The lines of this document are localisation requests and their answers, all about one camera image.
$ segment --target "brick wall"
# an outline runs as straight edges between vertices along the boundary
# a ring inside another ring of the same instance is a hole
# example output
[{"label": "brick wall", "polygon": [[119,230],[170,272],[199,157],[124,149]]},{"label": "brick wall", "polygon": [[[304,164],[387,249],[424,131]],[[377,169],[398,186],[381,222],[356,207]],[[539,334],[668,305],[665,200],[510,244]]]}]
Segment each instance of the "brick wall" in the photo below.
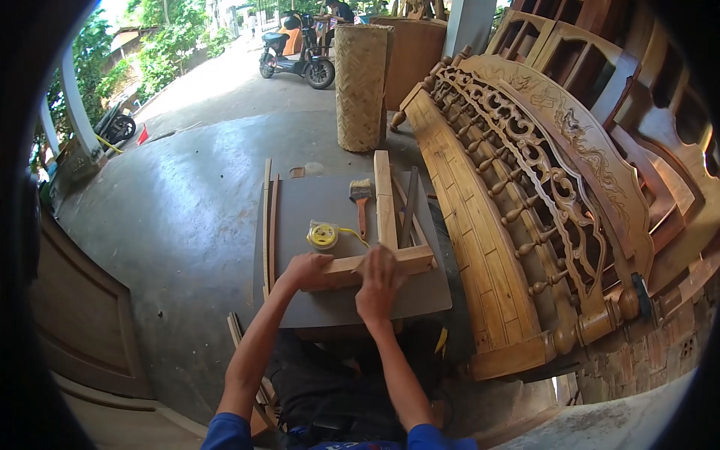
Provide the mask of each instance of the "brick wall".
[{"label": "brick wall", "polygon": [[577,372],[585,404],[639,394],[688,373],[698,365],[720,297],[720,272],[672,320],[640,341],[596,354]]}]

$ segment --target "motorcycle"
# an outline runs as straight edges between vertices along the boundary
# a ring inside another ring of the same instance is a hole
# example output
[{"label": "motorcycle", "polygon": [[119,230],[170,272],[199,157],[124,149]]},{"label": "motorcycle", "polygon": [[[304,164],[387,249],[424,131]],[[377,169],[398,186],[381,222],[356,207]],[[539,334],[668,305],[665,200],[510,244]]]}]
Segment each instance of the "motorcycle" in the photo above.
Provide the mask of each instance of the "motorcycle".
[{"label": "motorcycle", "polygon": [[307,81],[314,89],[324,89],[335,79],[335,66],[326,56],[319,56],[318,34],[312,28],[315,20],[312,15],[299,11],[285,11],[290,14],[285,20],[285,28],[302,33],[302,49],[299,60],[291,60],[282,55],[285,44],[290,38],[284,33],[265,33],[262,37],[265,51],[260,57],[260,75],[271,78],[275,73],[295,73]]},{"label": "motorcycle", "polygon": [[110,108],[94,127],[93,131],[96,135],[105,139],[107,142],[115,145],[121,140],[130,139],[135,135],[138,127],[135,121],[125,114],[119,112],[120,103]]}]

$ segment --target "hand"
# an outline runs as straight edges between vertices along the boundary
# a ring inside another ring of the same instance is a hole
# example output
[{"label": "hand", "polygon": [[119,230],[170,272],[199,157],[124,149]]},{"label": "hand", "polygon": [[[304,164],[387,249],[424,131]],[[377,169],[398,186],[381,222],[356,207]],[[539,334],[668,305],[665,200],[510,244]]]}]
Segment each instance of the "hand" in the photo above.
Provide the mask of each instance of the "hand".
[{"label": "hand", "polygon": [[297,255],[290,260],[285,272],[277,280],[288,282],[296,291],[312,290],[325,285],[323,267],[327,266],[335,257],[321,253],[305,253]]},{"label": "hand", "polygon": [[395,256],[383,246],[368,250],[363,260],[362,288],[355,296],[355,306],[372,332],[390,322],[390,311],[397,288],[405,281]]}]

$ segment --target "white column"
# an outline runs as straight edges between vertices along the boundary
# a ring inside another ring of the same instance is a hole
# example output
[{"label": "white column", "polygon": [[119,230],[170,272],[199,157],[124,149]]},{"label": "white column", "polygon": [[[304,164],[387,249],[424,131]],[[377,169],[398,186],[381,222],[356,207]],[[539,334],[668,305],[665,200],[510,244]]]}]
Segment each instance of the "white column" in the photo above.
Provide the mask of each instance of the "white column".
[{"label": "white column", "polygon": [[465,45],[472,54],[485,52],[497,0],[453,0],[445,37],[445,56],[455,56]]},{"label": "white column", "polygon": [[57,158],[58,154],[60,154],[60,143],[58,142],[58,132],[55,131],[53,118],[50,116],[47,96],[44,96],[40,102],[40,124],[42,125],[42,131],[45,132],[45,137],[48,139],[48,145],[53,151],[53,156]]},{"label": "white column", "polygon": [[100,143],[95,137],[90,119],[88,119],[83,99],[78,89],[78,80],[75,77],[75,63],[73,61],[73,48],[68,47],[63,55],[60,64],[60,85],[65,95],[65,105],[67,106],[68,118],[73,126],[75,136],[78,137],[80,146],[85,154],[95,163],[101,156]]}]

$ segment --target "woven bamboo roll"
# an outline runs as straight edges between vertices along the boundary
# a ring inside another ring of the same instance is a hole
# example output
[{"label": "woven bamboo roll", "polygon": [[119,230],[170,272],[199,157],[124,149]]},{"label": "woven bamboo roll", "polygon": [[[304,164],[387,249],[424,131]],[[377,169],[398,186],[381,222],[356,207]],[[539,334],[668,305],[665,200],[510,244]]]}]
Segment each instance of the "woven bamboo roll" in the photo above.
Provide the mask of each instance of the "woven bamboo roll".
[{"label": "woven bamboo roll", "polygon": [[359,24],[335,27],[338,144],[364,152],[384,135],[383,98],[394,28]]}]

